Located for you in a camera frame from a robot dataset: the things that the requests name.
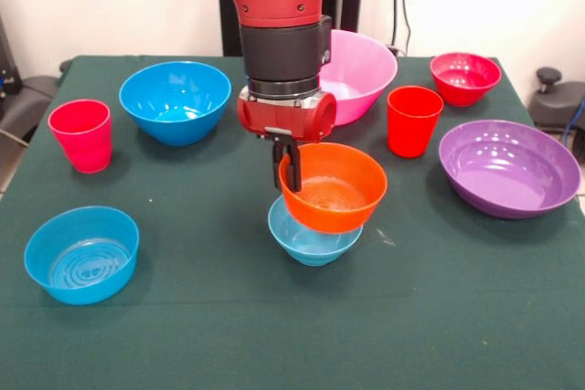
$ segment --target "purple bowl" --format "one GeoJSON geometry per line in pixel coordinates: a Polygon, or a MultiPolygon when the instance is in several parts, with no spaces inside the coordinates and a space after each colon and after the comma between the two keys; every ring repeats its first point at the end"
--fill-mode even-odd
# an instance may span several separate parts
{"type": "Polygon", "coordinates": [[[439,156],[455,191],[500,218],[545,214],[566,204],[580,187],[580,168],[570,151],[521,123],[459,125],[443,136],[439,156]]]}

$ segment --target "red cup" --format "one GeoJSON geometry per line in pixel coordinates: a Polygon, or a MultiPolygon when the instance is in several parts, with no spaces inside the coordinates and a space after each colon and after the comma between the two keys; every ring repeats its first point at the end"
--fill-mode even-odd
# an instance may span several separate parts
{"type": "Polygon", "coordinates": [[[112,116],[98,100],[73,100],[48,116],[48,127],[76,170],[95,174],[112,159],[112,116]]]}
{"type": "Polygon", "coordinates": [[[388,148],[405,158],[422,156],[443,109],[441,96],[418,86],[398,87],[388,95],[388,148]]]}

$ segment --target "pink bowl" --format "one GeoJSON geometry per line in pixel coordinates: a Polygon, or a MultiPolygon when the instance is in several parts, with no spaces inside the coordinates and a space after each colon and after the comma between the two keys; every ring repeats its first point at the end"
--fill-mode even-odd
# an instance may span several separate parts
{"type": "Polygon", "coordinates": [[[376,40],[334,29],[331,62],[321,68],[321,88],[335,96],[335,126],[357,121],[396,77],[398,63],[376,40]]]}
{"type": "Polygon", "coordinates": [[[479,102],[502,78],[502,70],[491,59],[461,52],[434,58],[431,74],[441,97],[457,107],[479,102]]]}

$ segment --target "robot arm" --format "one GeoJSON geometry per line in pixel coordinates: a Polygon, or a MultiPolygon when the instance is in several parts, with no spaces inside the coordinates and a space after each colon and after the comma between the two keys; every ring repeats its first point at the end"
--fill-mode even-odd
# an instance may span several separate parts
{"type": "Polygon", "coordinates": [[[238,99],[239,120],[274,141],[275,170],[288,151],[288,181],[295,191],[301,189],[296,142],[320,142],[335,122],[335,99],[319,87],[319,71],[331,57],[331,18],[322,16],[322,2],[234,0],[248,76],[238,99]]]}

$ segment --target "table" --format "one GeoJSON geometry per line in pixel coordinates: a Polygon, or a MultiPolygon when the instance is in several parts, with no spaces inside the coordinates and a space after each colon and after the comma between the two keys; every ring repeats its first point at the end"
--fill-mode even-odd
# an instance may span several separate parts
{"type": "MultiPolygon", "coordinates": [[[[388,193],[337,262],[301,266],[266,215],[271,145],[243,131],[235,99],[203,142],[163,146],[118,104],[136,70],[170,58],[76,58],[51,108],[112,107],[112,165],[75,173],[43,120],[0,203],[0,388],[577,389],[585,388],[585,221],[577,202],[503,221],[465,204],[437,147],[472,119],[530,123],[505,76],[469,109],[447,107],[428,153],[393,156],[385,98],[332,142],[388,173],[388,193]],[[52,300],[23,251],[52,216],[116,206],[141,230],[138,268],[90,307],[52,300]]],[[[245,83],[239,58],[197,58],[245,83]]],[[[427,58],[401,58],[391,88],[432,86],[427,58]]]]}

